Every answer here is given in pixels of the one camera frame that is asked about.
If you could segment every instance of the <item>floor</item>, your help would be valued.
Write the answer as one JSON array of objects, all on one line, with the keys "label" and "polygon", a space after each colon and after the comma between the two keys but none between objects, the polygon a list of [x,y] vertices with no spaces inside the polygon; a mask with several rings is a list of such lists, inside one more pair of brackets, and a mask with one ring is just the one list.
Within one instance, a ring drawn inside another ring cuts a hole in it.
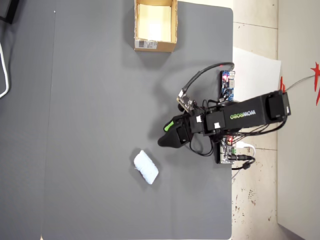
[{"label": "floor", "polygon": [[[278,58],[278,0],[185,2],[232,8],[233,46],[270,59]],[[277,133],[248,137],[245,142],[257,148],[257,161],[232,180],[230,239],[301,239],[277,223]]]}]

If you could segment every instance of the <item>white wall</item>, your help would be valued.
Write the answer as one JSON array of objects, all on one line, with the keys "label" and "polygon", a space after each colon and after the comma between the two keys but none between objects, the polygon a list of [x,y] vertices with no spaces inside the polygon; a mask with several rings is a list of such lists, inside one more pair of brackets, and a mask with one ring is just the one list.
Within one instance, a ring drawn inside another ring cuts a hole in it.
[{"label": "white wall", "polygon": [[[320,0],[279,0],[278,59],[288,88],[320,64]],[[292,115],[278,132],[278,223],[320,239],[320,78],[288,92]]]}]

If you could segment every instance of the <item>white sponge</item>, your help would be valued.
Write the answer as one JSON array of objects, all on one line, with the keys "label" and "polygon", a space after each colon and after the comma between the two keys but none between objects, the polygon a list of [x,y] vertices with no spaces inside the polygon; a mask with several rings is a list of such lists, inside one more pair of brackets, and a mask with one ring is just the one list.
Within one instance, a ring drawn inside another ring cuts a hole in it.
[{"label": "white sponge", "polygon": [[141,150],[140,153],[134,158],[133,163],[136,169],[140,171],[146,182],[148,184],[152,184],[159,171],[148,155]]}]

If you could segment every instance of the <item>red marking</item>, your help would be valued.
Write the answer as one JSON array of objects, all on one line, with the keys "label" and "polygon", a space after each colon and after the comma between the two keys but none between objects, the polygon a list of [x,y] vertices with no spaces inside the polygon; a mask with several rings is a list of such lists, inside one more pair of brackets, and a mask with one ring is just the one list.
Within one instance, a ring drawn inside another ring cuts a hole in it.
[{"label": "red marking", "polygon": [[280,90],[282,90],[282,86],[284,85],[284,79],[283,77],[281,77],[281,80],[280,80]]},{"label": "red marking", "polygon": [[315,72],[314,76],[314,91],[317,91],[317,85],[318,85],[318,77],[320,76],[320,69],[319,64],[315,62],[315,68],[311,68]]},{"label": "red marking", "polygon": [[[319,64],[317,62],[315,62],[315,68],[311,68],[311,69],[315,72],[315,75],[314,75],[314,91],[316,92],[317,91],[317,86],[318,86],[318,78],[320,76]],[[318,97],[316,98],[316,103],[315,103],[316,106],[318,106],[319,99],[320,99],[320,90],[318,92]]]},{"label": "red marking", "polygon": [[286,86],[284,85],[284,79],[283,77],[281,77],[281,80],[280,80],[280,90],[282,90],[282,92],[286,92]]}]

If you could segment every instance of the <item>cardboard box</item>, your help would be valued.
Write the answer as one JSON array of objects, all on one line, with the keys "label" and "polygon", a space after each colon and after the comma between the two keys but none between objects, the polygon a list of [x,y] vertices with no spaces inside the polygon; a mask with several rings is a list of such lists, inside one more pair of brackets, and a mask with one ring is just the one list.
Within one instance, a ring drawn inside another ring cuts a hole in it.
[{"label": "cardboard box", "polygon": [[177,44],[178,0],[134,0],[134,50],[173,52]]}]

